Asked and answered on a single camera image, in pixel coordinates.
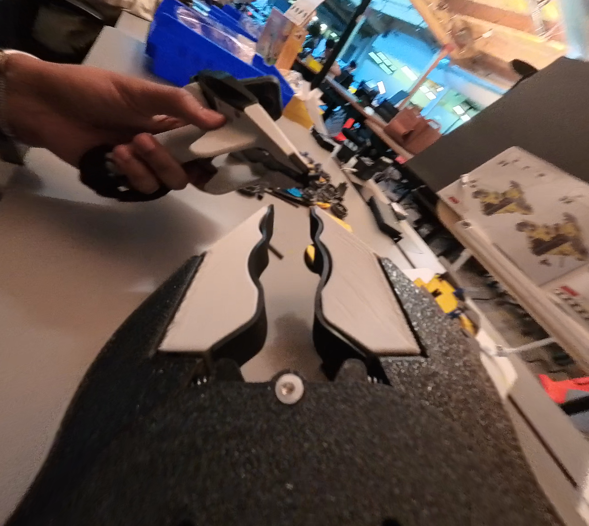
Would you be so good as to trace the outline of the colourful carton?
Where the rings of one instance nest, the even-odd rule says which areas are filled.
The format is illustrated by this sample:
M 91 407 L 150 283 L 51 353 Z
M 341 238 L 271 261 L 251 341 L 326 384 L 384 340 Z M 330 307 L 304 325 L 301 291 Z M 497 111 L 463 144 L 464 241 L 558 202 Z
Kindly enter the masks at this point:
M 266 65 L 289 71 L 303 49 L 308 32 L 289 20 L 276 7 L 272 8 L 256 44 L 256 53 Z

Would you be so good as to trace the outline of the pile of toy building parts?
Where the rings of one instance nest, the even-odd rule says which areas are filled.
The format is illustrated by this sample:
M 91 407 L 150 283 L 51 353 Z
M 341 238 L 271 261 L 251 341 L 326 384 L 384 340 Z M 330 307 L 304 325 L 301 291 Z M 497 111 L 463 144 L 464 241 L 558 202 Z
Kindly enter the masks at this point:
M 286 164 L 261 148 L 233 152 L 229 157 L 248 166 L 254 176 L 253 182 L 237 189 L 241 196 L 257 200 L 270 196 L 296 208 L 317 207 L 343 221 L 348 217 L 348 184 L 334 184 L 321 163 Z

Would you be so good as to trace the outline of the blue plastic bin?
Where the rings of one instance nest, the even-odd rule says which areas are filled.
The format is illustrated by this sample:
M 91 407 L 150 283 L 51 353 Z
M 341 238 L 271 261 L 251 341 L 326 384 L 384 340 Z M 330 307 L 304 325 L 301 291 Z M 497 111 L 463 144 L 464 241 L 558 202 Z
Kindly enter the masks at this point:
M 199 18 L 208 18 L 213 22 L 222 24 L 230 30 L 240 33 L 255 43 L 258 42 L 263 26 L 254 22 L 247 13 L 225 5 L 224 7 L 208 6 L 200 1 L 194 1 L 186 5 L 179 0 L 163 0 L 154 14 L 154 21 L 164 15 L 178 18 L 178 9 L 188 14 L 196 15 Z
M 222 71 L 236 79 L 274 76 L 280 83 L 283 106 L 294 90 L 274 66 L 255 54 L 251 62 L 239 59 L 205 36 L 182 24 L 172 15 L 159 15 L 151 23 L 145 47 L 147 69 L 175 86 L 186 86 L 203 70 Z

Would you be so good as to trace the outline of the black upright panel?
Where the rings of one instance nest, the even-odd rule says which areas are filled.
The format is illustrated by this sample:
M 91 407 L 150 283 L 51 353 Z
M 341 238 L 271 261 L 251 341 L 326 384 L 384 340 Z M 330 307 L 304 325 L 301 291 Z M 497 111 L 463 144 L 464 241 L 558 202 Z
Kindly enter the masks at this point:
M 557 59 L 405 166 L 438 192 L 510 147 L 588 182 L 588 61 Z

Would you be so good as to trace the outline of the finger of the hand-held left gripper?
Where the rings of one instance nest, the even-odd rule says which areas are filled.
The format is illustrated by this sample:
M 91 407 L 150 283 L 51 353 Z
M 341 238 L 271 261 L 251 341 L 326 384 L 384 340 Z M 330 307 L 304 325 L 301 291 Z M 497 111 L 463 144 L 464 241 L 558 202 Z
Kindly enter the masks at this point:
M 309 173 L 303 156 L 260 104 L 244 110 L 220 104 L 225 125 L 192 142 L 188 150 L 198 159 L 213 159 L 224 154 L 241 154 L 250 162 L 270 161 L 271 168 L 287 173 Z
M 301 186 L 305 182 L 305 164 L 260 162 L 203 162 L 205 182 L 202 191 L 208 194 L 228 194 L 256 184 Z

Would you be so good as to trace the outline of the black flat electronic device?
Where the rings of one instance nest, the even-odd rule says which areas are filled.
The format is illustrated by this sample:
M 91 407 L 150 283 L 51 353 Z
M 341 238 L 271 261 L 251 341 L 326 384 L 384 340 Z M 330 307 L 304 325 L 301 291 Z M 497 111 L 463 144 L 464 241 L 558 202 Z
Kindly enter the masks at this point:
M 372 212 L 379 231 L 392 240 L 392 242 L 401 242 L 403 239 L 402 230 L 399 228 L 399 220 L 394 214 L 391 205 L 385 201 L 381 201 L 375 195 L 372 195 L 368 199 L 367 205 Z

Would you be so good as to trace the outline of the toy instruction booklet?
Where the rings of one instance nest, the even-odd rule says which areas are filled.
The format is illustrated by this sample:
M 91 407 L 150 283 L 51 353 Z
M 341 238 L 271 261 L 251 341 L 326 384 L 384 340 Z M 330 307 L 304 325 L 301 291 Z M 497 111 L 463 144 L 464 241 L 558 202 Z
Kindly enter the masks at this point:
M 482 246 L 588 324 L 588 184 L 510 147 L 437 193 Z

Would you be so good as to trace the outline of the black pole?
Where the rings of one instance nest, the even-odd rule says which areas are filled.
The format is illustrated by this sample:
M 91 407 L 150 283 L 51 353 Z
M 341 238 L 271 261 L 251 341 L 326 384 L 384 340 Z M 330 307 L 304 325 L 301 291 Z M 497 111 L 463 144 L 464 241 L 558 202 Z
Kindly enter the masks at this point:
M 310 85 L 312 90 L 319 88 L 319 86 L 325 81 L 338 57 L 346 49 L 347 45 L 350 43 L 350 40 L 355 37 L 359 29 L 361 29 L 360 24 L 364 20 L 364 14 L 371 2 L 372 0 L 361 0 L 358 6 L 355 8 L 350 18 L 350 22 L 346 25 L 346 28 L 340 36 L 339 40 L 335 43 L 332 51 L 329 53 L 329 56 L 324 62 L 321 71 L 317 73 L 313 78 L 313 81 L 311 81 Z

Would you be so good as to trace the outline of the white book stand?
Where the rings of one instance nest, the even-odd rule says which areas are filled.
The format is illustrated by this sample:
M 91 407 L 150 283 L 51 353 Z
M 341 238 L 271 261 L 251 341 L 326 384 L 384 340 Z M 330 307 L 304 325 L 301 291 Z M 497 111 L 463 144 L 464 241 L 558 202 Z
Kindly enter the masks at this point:
M 438 220 L 584 371 L 588 371 L 588 325 L 556 295 L 535 285 L 470 221 L 438 200 Z

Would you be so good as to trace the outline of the brown bag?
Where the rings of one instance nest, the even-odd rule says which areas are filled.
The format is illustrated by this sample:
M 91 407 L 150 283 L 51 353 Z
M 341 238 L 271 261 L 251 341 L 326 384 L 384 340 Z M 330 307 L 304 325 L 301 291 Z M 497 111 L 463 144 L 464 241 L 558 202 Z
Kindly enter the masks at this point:
M 442 138 L 438 122 L 414 108 L 403 108 L 385 126 L 384 133 L 411 155 L 417 155 Z

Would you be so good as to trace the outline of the person's left hand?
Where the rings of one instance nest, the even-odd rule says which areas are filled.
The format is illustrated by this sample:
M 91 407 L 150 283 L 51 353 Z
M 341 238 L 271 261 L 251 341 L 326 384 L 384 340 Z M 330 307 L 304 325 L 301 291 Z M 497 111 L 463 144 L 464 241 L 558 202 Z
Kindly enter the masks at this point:
M 197 166 L 182 166 L 156 134 L 224 124 L 224 116 L 182 88 L 1 51 L 3 159 L 19 161 L 25 147 L 39 147 L 79 168 L 88 151 L 108 145 L 129 187 L 151 195 L 161 188 L 182 190 L 201 178 Z

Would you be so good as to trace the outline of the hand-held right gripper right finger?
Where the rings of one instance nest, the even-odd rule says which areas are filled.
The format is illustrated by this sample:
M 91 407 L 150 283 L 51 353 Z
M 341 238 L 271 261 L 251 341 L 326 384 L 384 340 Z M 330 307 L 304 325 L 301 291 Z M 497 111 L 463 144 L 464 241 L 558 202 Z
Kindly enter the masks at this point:
M 386 378 L 383 360 L 422 358 L 422 343 L 382 259 L 334 216 L 310 210 L 314 249 L 313 345 L 328 378 L 358 360 L 370 378 Z

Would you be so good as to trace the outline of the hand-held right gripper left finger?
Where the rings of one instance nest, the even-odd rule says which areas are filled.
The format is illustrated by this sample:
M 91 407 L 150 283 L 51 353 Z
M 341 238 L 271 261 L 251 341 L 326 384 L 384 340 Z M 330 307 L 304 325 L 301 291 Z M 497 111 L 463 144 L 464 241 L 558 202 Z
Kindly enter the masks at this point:
M 261 275 L 269 264 L 275 210 L 261 208 L 212 244 L 166 327 L 158 352 L 193 355 L 211 368 L 239 368 L 260 353 L 268 334 Z

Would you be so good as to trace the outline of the yellow black toy vehicle model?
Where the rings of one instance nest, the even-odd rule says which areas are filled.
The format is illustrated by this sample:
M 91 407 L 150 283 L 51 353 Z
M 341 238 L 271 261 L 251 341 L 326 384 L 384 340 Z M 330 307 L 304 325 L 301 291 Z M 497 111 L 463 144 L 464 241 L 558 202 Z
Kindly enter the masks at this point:
M 447 317 L 455 320 L 462 331 L 473 337 L 478 333 L 477 321 L 468 314 L 469 309 L 463 289 L 454 287 L 445 275 L 430 274 L 427 269 L 417 269 L 413 276 L 414 284 L 428 292 L 439 309 Z

